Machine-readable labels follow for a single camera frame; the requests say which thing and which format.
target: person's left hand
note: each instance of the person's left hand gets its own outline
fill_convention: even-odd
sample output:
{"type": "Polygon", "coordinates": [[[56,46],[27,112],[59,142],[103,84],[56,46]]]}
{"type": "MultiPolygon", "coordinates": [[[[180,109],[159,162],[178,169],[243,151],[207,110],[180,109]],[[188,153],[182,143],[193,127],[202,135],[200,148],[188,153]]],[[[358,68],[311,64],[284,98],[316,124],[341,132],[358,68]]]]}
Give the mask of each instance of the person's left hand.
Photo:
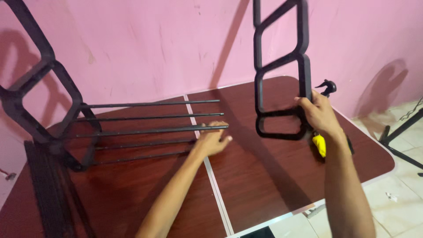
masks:
{"type": "MultiPolygon", "coordinates": [[[[209,124],[209,126],[225,125],[228,124],[226,122],[217,121],[211,122],[209,124]]],[[[223,140],[221,140],[222,134],[223,129],[200,131],[200,138],[195,143],[195,148],[204,153],[205,156],[210,156],[221,152],[228,145],[228,143],[232,141],[232,136],[226,136],[223,140]]]]}

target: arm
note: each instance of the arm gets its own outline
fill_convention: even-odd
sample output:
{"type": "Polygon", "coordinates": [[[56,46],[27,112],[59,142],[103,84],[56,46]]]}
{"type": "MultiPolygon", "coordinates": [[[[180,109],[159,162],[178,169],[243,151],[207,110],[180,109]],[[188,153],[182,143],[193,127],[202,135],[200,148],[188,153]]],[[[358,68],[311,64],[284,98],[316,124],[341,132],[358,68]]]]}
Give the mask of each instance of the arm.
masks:
{"type": "Polygon", "coordinates": [[[376,237],[370,206],[329,99],[313,91],[313,104],[307,98],[295,100],[326,141],[324,196],[333,237],[376,237]]]}
{"type": "MultiPolygon", "coordinates": [[[[210,125],[227,124],[212,122],[210,125]]],[[[154,201],[135,237],[164,238],[168,235],[204,158],[222,151],[232,140],[232,137],[227,136],[220,142],[222,133],[223,130],[202,132],[183,165],[154,201]]]]}

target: person's right hand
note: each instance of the person's right hand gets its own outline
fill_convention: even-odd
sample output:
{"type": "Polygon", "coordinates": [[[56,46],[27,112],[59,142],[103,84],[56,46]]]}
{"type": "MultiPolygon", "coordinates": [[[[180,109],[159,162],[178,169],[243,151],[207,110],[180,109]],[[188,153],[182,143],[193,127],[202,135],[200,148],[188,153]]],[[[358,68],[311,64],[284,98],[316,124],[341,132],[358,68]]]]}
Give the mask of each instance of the person's right hand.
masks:
{"type": "Polygon", "coordinates": [[[312,91],[313,103],[305,97],[295,97],[294,100],[305,112],[308,123],[323,137],[343,133],[329,99],[316,91],[312,91]]]}

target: hand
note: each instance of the hand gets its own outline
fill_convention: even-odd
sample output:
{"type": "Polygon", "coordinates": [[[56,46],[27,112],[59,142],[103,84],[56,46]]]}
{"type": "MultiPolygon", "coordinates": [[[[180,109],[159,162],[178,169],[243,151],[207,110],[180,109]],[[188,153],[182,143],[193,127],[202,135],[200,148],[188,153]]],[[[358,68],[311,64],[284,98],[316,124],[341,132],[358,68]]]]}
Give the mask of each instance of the hand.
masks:
{"type": "MultiPolygon", "coordinates": [[[[211,122],[209,126],[224,126],[228,125],[226,122],[211,122]]],[[[194,148],[199,150],[205,156],[210,156],[221,152],[230,141],[232,136],[226,136],[223,140],[220,140],[223,129],[220,130],[202,130],[200,131],[200,138],[195,143],[194,148]]]]}
{"type": "Polygon", "coordinates": [[[329,99],[313,90],[313,103],[305,97],[295,97],[294,100],[305,112],[308,123],[323,137],[343,133],[329,99]]]}

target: black metal frame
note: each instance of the black metal frame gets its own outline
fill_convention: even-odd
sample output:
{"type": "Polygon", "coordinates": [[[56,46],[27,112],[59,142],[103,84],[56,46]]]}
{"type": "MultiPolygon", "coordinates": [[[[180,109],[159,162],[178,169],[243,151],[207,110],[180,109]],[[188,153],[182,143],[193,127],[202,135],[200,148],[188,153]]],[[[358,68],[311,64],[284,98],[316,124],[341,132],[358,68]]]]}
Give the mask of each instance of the black metal frame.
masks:
{"type": "Polygon", "coordinates": [[[412,116],[410,119],[408,119],[404,124],[402,124],[398,129],[393,131],[390,135],[389,130],[390,126],[386,126],[384,132],[382,133],[379,142],[385,146],[389,151],[391,151],[394,155],[400,157],[401,159],[407,161],[408,163],[417,166],[420,169],[423,169],[423,164],[417,162],[413,158],[410,158],[406,156],[405,154],[399,152],[398,150],[392,148],[389,146],[389,143],[395,139],[397,136],[399,136],[401,133],[403,133],[405,130],[407,130],[409,127],[411,127],[414,123],[416,123],[418,120],[420,120],[423,117],[423,108],[420,109],[414,116],[412,116]]]}
{"type": "MultiPolygon", "coordinates": [[[[140,107],[140,106],[161,106],[161,105],[180,105],[180,104],[195,104],[195,103],[214,103],[219,100],[204,100],[204,101],[182,101],[182,102],[149,102],[149,103],[124,103],[124,104],[104,104],[104,105],[87,105],[82,100],[82,95],[74,84],[72,78],[69,76],[65,67],[55,59],[55,54],[50,43],[47,41],[45,35],[41,31],[37,22],[29,12],[26,5],[22,0],[3,0],[11,8],[17,19],[20,21],[25,31],[28,33],[32,41],[37,46],[41,54],[41,60],[25,75],[17,80],[8,89],[0,86],[0,98],[2,101],[3,109],[6,114],[24,128],[33,139],[47,146],[50,153],[57,158],[63,159],[66,167],[74,171],[86,170],[92,164],[102,164],[101,162],[94,161],[94,153],[96,144],[102,136],[121,136],[121,135],[136,135],[146,133],[169,133],[169,132],[182,132],[182,131],[195,131],[195,130],[215,130],[226,129],[228,126],[185,126],[185,127],[172,127],[172,128],[156,128],[150,130],[136,130],[128,132],[103,132],[100,121],[119,121],[119,120],[140,120],[140,119],[161,119],[161,118],[178,118],[178,117],[191,117],[191,116],[222,116],[223,113],[199,113],[199,114],[182,114],[182,115],[167,115],[167,116],[146,116],[146,117],[118,117],[118,118],[101,118],[97,119],[92,112],[91,108],[113,108],[113,107],[140,107]],[[56,136],[51,135],[46,128],[44,128],[23,106],[23,97],[50,71],[53,71],[60,83],[65,87],[66,91],[72,98],[72,105],[66,113],[64,119],[59,124],[58,133],[56,136]],[[85,118],[77,119],[78,115],[82,113],[85,118]],[[68,136],[70,124],[74,122],[89,122],[95,132],[89,135],[76,135],[68,136]],[[64,149],[63,141],[68,138],[92,138],[86,154],[80,163],[73,157],[66,149],[64,149]]],[[[151,142],[150,146],[159,144],[172,144],[172,143],[186,143],[184,140],[166,141],[166,142],[151,142]]],[[[133,145],[120,145],[120,148],[132,148],[146,146],[146,144],[133,144],[133,145]]],[[[117,149],[117,147],[101,147],[101,149],[117,149]]],[[[115,161],[108,161],[107,163],[133,161],[136,159],[154,158],[174,154],[187,153],[170,152],[160,155],[145,155],[131,159],[119,159],[115,161]]]]}
{"type": "Polygon", "coordinates": [[[299,96],[311,98],[311,79],[310,79],[310,59],[305,54],[308,47],[308,5],[306,0],[287,0],[277,8],[270,16],[261,22],[260,0],[253,0],[253,21],[254,21],[254,68],[256,75],[255,83],[255,112],[257,119],[255,128],[261,137],[276,138],[284,140],[300,140],[311,128],[304,116],[304,111],[300,107],[289,108],[278,111],[264,111],[263,109],[263,76],[266,72],[274,70],[293,61],[298,62],[299,78],[299,96]],[[261,35],[264,30],[274,23],[277,19],[287,13],[291,8],[297,6],[297,46],[295,49],[265,65],[261,62],[261,35]],[[264,120],[266,117],[273,116],[297,116],[301,120],[301,126],[296,134],[268,133],[264,131],[264,120]]]}

